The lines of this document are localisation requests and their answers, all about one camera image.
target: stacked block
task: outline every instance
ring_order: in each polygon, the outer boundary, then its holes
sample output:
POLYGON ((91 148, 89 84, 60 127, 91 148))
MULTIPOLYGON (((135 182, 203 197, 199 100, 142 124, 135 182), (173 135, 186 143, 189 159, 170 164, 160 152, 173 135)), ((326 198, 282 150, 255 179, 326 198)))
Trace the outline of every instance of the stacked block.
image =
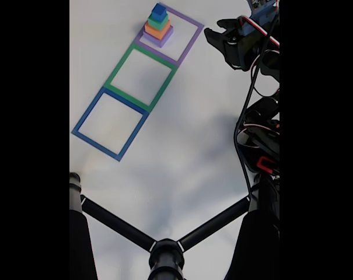
POLYGON ((148 17, 145 25, 144 38, 148 39, 158 47, 163 47, 173 33, 173 26, 169 20, 166 7, 161 4, 155 5, 152 14, 148 17))

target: green block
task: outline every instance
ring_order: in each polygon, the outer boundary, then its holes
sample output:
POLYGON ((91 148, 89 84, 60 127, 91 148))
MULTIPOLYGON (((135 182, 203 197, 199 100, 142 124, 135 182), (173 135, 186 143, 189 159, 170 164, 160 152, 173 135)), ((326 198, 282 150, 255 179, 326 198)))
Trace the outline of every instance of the green block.
POLYGON ((167 14, 166 17, 162 22, 158 22, 154 18, 152 18, 152 15, 148 17, 148 23, 151 27, 155 28, 156 30, 161 31, 164 26, 166 25, 167 21, 169 20, 169 15, 167 14))

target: tripod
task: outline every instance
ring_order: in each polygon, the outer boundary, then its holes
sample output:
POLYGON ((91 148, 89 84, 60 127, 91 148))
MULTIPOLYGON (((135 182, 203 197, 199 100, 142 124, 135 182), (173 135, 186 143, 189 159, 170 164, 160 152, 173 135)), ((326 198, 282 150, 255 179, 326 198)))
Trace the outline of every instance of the tripod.
POLYGON ((254 264, 253 256, 257 259, 256 269, 259 265, 261 268, 274 270, 272 274, 278 275, 279 183, 265 173, 254 179, 251 201, 249 197, 244 197, 178 241, 156 241, 81 195, 80 177, 76 173, 70 173, 69 177, 69 206, 70 279, 97 279, 88 223, 83 211, 150 253, 151 271, 148 280, 184 280, 183 254, 249 212, 244 217, 225 280, 238 277, 246 279, 252 273, 250 267, 254 264), (261 249, 259 260, 255 256, 257 246, 265 248, 264 251, 261 249))

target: blue block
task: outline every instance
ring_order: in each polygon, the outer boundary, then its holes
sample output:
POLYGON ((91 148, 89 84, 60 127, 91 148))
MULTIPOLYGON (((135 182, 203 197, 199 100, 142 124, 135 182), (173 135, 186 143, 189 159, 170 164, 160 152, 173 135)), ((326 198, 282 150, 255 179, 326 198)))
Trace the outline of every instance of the blue block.
POLYGON ((152 10, 152 18, 157 20, 158 22, 162 22, 167 15, 166 7, 162 6, 161 4, 155 5, 152 10))

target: purple square outline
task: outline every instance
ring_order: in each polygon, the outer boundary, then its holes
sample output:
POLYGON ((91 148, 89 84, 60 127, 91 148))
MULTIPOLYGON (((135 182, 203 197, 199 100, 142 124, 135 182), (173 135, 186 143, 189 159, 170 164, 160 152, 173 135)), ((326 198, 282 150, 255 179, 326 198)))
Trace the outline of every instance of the purple square outline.
POLYGON ((142 37, 142 33, 143 33, 144 29, 145 29, 144 27, 137 34, 137 36, 136 36, 136 38, 134 40, 134 43, 139 45, 140 47, 142 47, 142 48, 154 53, 155 55, 158 55, 159 57, 163 58, 164 60, 168 61, 169 63, 179 67, 180 64, 183 62, 183 60, 185 59, 185 57, 187 56, 187 54, 189 53, 190 49, 192 48, 192 46, 193 46, 194 42, 196 41, 198 35, 200 35, 202 29, 204 28, 204 25, 199 23, 199 22, 196 22, 194 19, 191 19, 190 17, 188 17, 188 16, 186 16, 186 15, 184 15, 184 14, 182 14, 182 13, 180 13, 180 12, 170 8, 170 7, 168 7, 167 5, 165 5, 165 4, 161 3, 161 2, 160 2, 160 4, 162 6, 165 6, 167 8, 168 12, 173 13, 174 15, 176 15, 176 16, 182 18, 182 19, 185 19, 186 21, 188 21, 191 24, 196 25, 198 27, 196 32, 194 33, 192 39, 189 41, 187 47, 185 48, 185 50, 183 51, 183 53, 179 57, 179 60, 177 60, 177 61, 173 60, 172 58, 168 57, 167 55, 162 54, 161 52, 155 50, 154 48, 152 48, 152 47, 140 42, 140 39, 142 37))

